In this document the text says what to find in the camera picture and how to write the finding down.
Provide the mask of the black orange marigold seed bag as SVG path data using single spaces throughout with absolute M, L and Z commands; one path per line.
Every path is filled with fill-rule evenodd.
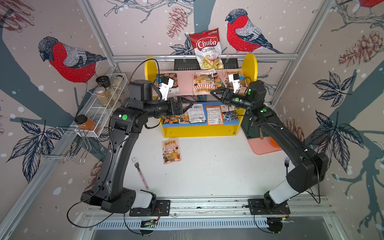
M 226 87 L 225 83 L 222 81 L 222 79 L 220 78 L 219 74 L 215 69 L 199 71 L 199 72 L 196 72 L 196 75 L 206 76 L 209 79 L 211 79 L 211 82 L 215 85 L 215 90 L 223 89 Z

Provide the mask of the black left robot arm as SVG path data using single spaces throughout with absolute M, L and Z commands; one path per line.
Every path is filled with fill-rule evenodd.
M 82 193 L 81 202 L 100 206 L 109 213 L 125 214 L 131 209 L 144 209 L 153 214 L 157 208 L 155 194 L 123 186 L 131 152 L 149 118 L 182 115 L 193 102 L 181 96 L 164 99 L 160 90 L 147 80 L 131 82 L 129 92 L 129 97 L 110 118 L 107 159 L 92 189 Z

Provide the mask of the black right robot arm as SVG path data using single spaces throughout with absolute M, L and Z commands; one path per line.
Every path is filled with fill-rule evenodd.
M 266 89 L 262 81 L 250 82 L 243 95 L 229 88 L 212 90 L 211 95 L 223 105 L 244 109 L 260 130 L 269 135 L 286 153 L 294 168 L 274 189 L 266 192 L 255 205 L 249 204 L 253 215 L 280 214 L 287 201 L 313 186 L 319 186 L 328 169 L 329 158 L 316 153 L 289 131 L 277 114 L 265 105 Z

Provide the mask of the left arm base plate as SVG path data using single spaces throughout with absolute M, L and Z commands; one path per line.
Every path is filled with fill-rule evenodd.
M 170 215 L 170 200 L 156 200 L 156 203 L 151 203 L 146 209 L 133 208 L 129 212 L 130 217 L 167 217 Z

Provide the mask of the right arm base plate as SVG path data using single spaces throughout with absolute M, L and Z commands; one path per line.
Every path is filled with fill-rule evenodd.
M 290 215 L 291 211 L 287 201 L 275 204 L 268 199 L 248 199 L 248 207 L 251 215 Z

